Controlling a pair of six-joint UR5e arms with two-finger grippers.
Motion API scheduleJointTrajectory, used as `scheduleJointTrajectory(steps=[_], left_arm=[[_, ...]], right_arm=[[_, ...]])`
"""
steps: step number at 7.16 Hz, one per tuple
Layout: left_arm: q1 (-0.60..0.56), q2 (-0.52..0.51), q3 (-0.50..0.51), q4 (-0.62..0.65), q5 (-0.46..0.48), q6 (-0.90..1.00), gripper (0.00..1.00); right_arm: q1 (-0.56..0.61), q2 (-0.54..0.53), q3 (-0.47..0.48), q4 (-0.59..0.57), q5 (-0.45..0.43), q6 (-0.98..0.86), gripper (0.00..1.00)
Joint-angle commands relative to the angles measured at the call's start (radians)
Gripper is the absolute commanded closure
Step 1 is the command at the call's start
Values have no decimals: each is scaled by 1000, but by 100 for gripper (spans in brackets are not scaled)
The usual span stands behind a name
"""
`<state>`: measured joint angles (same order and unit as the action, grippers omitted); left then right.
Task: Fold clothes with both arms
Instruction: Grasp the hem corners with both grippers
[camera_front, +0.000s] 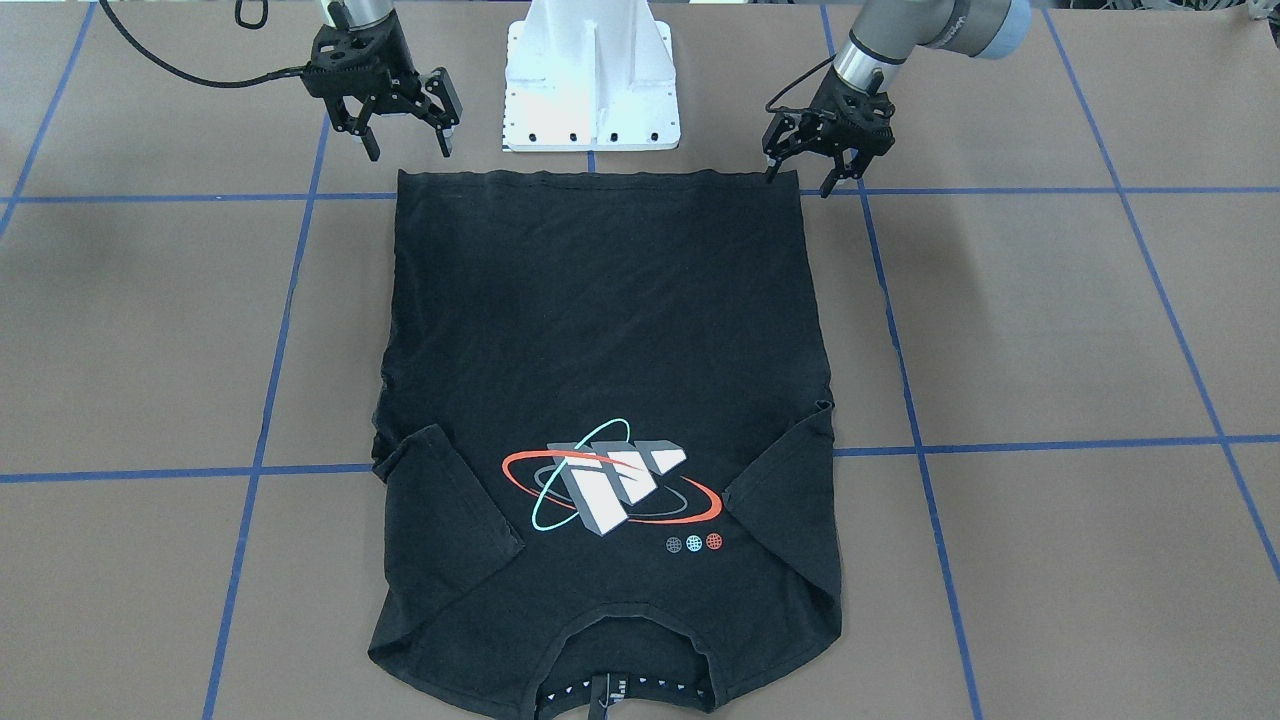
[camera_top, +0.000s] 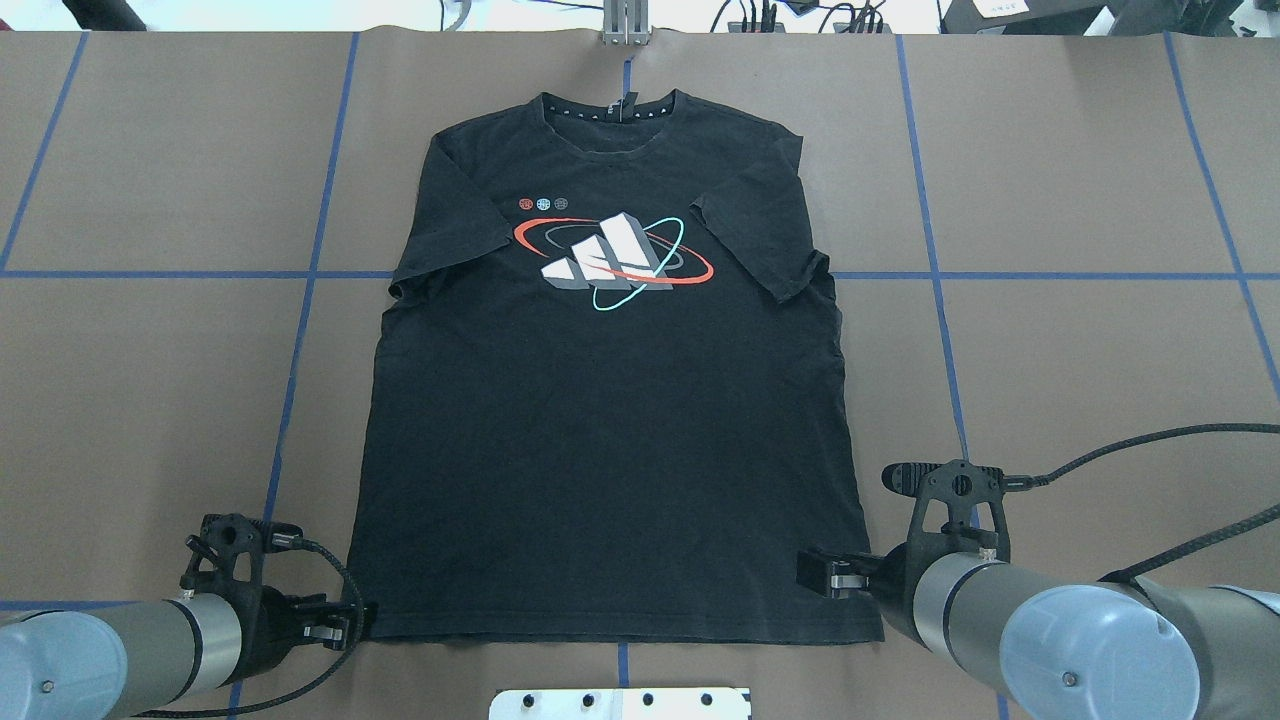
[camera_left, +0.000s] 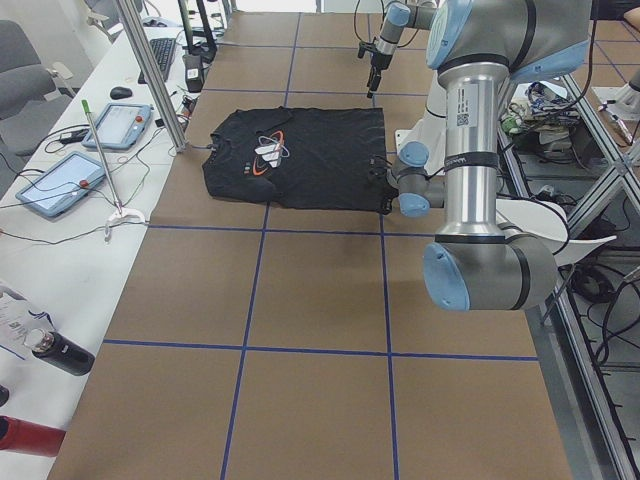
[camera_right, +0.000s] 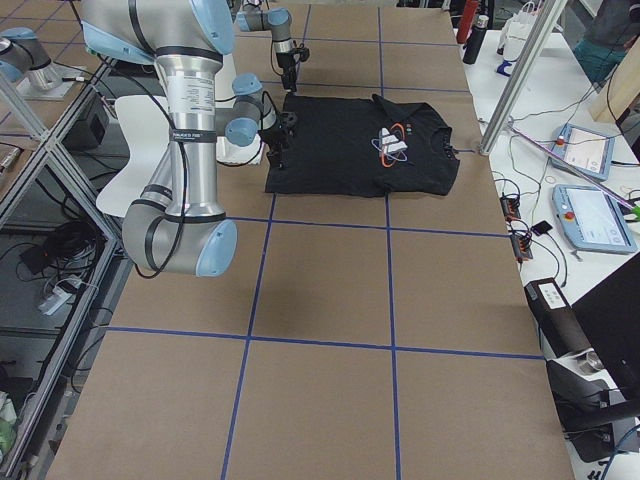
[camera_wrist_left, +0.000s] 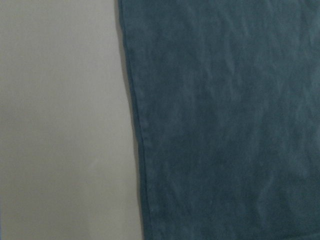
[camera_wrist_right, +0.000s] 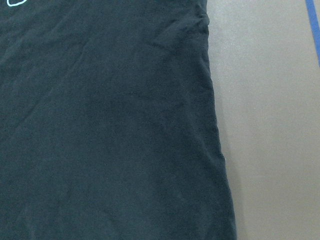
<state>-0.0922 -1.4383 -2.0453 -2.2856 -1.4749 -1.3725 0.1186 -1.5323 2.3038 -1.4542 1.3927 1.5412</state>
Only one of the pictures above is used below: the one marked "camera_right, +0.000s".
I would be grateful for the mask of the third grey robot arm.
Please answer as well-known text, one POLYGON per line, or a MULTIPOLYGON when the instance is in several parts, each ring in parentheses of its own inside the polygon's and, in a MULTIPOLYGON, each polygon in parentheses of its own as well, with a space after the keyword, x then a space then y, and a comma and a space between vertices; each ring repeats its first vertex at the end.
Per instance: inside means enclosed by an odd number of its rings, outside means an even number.
POLYGON ((61 101, 71 88, 35 32, 27 27, 1 32, 1 73, 27 100, 61 101))

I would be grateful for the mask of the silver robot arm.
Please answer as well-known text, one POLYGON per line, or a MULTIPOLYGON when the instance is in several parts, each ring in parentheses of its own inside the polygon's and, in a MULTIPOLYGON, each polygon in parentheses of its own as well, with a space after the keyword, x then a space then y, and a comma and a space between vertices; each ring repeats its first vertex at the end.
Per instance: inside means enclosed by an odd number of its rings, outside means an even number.
POLYGON ((298 70, 310 57, 304 43, 291 33, 292 15, 285 7, 270 8, 267 1, 228 1, 232 20, 242 32, 269 32, 271 68, 285 91, 295 93, 298 70))
POLYGON ((216 97, 216 77, 237 31, 267 31, 283 86, 294 91, 296 65, 308 52, 292 38, 290 12, 243 1, 87 1, 81 19, 89 49, 153 66, 166 96, 159 109, 168 144, 125 214, 128 256, 146 278, 223 274, 238 232, 217 198, 217 142, 247 147, 260 139, 261 153, 277 161, 296 116, 279 110, 253 74, 236 77, 225 99, 216 97))

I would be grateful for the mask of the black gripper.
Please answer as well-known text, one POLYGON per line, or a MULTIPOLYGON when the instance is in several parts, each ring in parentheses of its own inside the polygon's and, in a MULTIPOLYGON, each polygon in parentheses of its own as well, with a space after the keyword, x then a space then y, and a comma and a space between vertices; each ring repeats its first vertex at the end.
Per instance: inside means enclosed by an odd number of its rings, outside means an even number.
POLYGON ((286 92, 296 93, 298 91, 297 65, 306 62, 309 57, 310 51, 307 47, 294 47, 289 52, 276 53, 276 60, 281 69, 281 83, 286 92))
POLYGON ((267 145, 267 159, 271 165, 282 170, 287 165, 290 141, 295 136, 297 114, 290 111, 271 113, 266 117, 268 126, 259 130, 261 140, 267 145))

